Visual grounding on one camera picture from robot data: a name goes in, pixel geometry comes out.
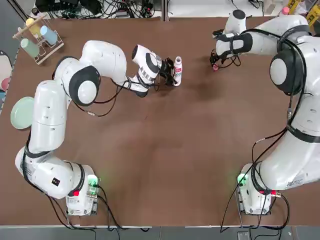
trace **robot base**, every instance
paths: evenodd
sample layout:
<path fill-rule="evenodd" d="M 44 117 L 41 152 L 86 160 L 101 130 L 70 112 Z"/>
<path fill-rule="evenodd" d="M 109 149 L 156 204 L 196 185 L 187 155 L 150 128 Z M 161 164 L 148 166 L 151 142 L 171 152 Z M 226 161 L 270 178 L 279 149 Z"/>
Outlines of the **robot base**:
<path fill-rule="evenodd" d="M 97 195 L 99 189 L 92 185 L 98 184 L 98 178 L 93 169 L 88 165 L 82 165 L 84 169 L 84 183 L 78 195 L 66 196 L 66 207 L 70 216 L 96 215 L 98 209 Z"/>
<path fill-rule="evenodd" d="M 237 183 L 242 179 L 251 165 L 251 163 L 248 163 L 242 168 L 241 173 L 237 177 Z M 263 195 L 255 189 L 251 180 L 251 171 L 253 169 L 245 175 L 237 189 L 239 210 L 246 215 L 260 215 L 264 206 L 262 215 L 267 215 L 270 213 L 271 194 Z"/>

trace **red object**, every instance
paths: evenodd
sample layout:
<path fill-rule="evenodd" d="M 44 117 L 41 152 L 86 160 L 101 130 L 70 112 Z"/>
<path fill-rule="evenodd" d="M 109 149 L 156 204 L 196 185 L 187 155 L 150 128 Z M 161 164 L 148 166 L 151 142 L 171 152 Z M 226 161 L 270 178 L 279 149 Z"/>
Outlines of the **red object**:
<path fill-rule="evenodd" d="M 212 69 L 214 72 L 219 70 L 219 66 L 217 64 L 213 64 Z"/>
<path fill-rule="evenodd" d="M 5 78 L 5 79 L 1 82 L 1 88 L 2 88 L 3 91 L 7 91 L 9 82 L 10 82 L 10 77 Z"/>

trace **green indicator light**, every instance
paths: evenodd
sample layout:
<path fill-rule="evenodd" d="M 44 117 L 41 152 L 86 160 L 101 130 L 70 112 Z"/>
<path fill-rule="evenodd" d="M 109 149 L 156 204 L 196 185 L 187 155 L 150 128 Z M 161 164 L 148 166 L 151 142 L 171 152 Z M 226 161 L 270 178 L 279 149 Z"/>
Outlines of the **green indicator light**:
<path fill-rule="evenodd" d="M 237 182 L 240 183 L 240 187 L 246 185 L 246 181 L 248 179 L 248 175 L 244 175 L 243 173 L 241 173 L 238 177 L 237 177 Z"/>

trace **bottle cap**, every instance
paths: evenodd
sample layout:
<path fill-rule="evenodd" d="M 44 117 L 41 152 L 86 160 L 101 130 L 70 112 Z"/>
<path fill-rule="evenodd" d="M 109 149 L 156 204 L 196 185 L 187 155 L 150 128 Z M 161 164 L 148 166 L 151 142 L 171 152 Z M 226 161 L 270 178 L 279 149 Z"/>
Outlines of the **bottle cap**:
<path fill-rule="evenodd" d="M 282 14 L 283 15 L 288 15 L 289 14 L 289 11 L 290 11 L 290 8 L 285 6 L 284 8 L 282 8 Z"/>

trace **pink object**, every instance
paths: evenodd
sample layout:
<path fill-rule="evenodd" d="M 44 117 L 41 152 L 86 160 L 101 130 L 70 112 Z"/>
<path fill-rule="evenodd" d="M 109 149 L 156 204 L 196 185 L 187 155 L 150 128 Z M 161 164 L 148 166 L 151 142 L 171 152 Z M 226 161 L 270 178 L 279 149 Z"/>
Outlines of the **pink object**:
<path fill-rule="evenodd" d="M 279 13 L 279 16 L 288 15 L 289 11 L 290 11 L 290 8 L 285 6 L 284 8 L 282 8 L 282 11 Z"/>
<path fill-rule="evenodd" d="M 217 64 L 213 64 L 212 69 L 214 72 L 219 70 L 219 66 Z"/>
<path fill-rule="evenodd" d="M 1 82 L 1 88 L 2 88 L 3 91 L 7 91 L 9 82 L 10 82 L 10 77 L 5 78 L 5 79 Z"/>

